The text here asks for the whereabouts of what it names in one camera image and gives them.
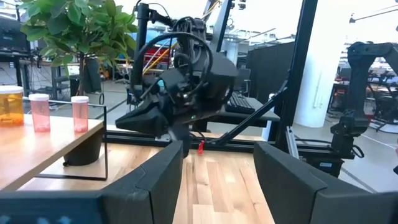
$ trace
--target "light wood surface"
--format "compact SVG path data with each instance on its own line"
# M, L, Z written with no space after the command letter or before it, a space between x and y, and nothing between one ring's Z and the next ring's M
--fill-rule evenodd
M238 139L261 138L239 136ZM159 150L156 147L108 144L108 181L34 178L20 190L102 189L134 170ZM62 161L59 160L44 172L103 176L103 150L101 153L100 160L94 164L84 167L62 167ZM191 150L183 162L174 224L219 223L274 223L257 180L252 154L204 151L204 155L199 156L196 150Z
M123 129L117 128L113 124L109 124L106 126L106 129L108 131L127 131ZM192 132L194 135L201 137L199 133ZM215 133L203 133L203 135L206 138L219 138L221 137L221 134L215 134ZM261 136L245 136L245 135L238 135L234 138L235 140L247 140L247 141L264 141L264 139Z
M89 120L87 133L75 134L73 118L52 116L51 132L35 133L31 115L25 125L0 128L0 190L17 190L103 127Z

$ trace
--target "black robotic arm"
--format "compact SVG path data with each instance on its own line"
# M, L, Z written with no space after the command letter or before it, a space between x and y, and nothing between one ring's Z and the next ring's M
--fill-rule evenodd
M354 137L360 136L369 126L364 113L368 71L377 57L384 57L393 71L398 71L398 46L392 43L372 44L356 42L348 48L348 63L351 66L347 109L339 123L330 128L333 134L331 148L343 157L350 156Z

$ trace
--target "plant pot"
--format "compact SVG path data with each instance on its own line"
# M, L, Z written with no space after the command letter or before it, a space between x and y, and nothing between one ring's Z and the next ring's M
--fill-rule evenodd
M97 161L100 157L104 129L101 129L84 140L72 151L64 155L65 166L85 166Z

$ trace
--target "office chair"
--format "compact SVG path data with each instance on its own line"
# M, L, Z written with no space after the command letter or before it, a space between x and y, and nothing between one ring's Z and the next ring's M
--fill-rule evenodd
M240 94L247 96L250 92L250 73L251 70L248 68L239 68L238 69L238 76L235 80L234 91L240 92Z

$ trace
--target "wooden tabletop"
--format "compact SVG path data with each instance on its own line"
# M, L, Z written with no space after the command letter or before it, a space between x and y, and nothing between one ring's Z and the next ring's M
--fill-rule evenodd
M75 134L73 118L52 116L50 133L35 133L31 115L25 125L0 128L0 190L17 190L103 127L89 120L87 133Z
M217 138L219 134L204 133ZM261 141L259 136L236 139ZM157 154L158 147L108 144L107 181L33 178L20 190L99 190ZM88 166L63 167L60 159L47 174L104 175L104 155ZM190 150L183 160L182 181L173 224L273 224L250 153Z

